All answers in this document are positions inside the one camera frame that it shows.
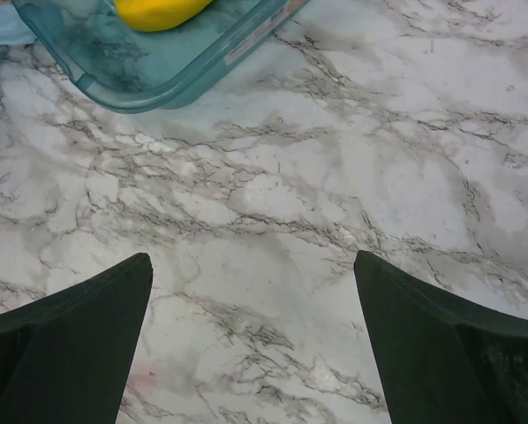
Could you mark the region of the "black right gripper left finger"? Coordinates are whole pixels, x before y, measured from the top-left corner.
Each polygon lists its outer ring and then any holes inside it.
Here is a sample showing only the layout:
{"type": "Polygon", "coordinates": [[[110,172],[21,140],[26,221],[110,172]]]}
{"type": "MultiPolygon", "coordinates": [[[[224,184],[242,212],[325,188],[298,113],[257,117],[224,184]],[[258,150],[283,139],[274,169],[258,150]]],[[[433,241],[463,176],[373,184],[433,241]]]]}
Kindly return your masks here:
{"type": "Polygon", "coordinates": [[[153,283],[146,253],[0,314],[0,423],[113,423],[153,283]]]}

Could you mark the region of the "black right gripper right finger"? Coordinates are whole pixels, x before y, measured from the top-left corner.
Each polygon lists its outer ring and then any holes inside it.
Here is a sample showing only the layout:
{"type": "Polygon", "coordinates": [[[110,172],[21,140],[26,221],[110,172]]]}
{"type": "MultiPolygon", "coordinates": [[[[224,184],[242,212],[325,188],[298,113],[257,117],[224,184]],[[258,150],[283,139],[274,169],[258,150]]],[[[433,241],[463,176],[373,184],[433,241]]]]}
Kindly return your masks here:
{"type": "Polygon", "coordinates": [[[528,320],[360,251],[358,296],[394,423],[528,423],[528,320]]]}

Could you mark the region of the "teal transparent plastic tray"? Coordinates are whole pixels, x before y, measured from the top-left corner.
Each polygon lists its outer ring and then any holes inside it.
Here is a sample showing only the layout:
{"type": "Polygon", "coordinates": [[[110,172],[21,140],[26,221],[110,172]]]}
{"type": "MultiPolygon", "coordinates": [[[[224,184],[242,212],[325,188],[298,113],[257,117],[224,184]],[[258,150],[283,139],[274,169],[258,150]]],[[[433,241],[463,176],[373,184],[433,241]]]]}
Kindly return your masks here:
{"type": "Polygon", "coordinates": [[[136,114],[195,101],[304,2],[214,1],[157,33],[132,30],[112,1],[13,5],[82,94],[108,110],[136,114]]]}

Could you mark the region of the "yellow fake banana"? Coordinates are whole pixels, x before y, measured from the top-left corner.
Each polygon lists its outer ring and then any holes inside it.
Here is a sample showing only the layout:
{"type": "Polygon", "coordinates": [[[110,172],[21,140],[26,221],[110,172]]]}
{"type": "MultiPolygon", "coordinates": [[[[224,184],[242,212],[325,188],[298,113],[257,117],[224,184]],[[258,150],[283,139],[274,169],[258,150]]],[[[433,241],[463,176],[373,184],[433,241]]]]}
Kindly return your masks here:
{"type": "Polygon", "coordinates": [[[212,0],[116,0],[114,5],[127,26],[150,33],[178,27],[211,3],[212,0]]]}

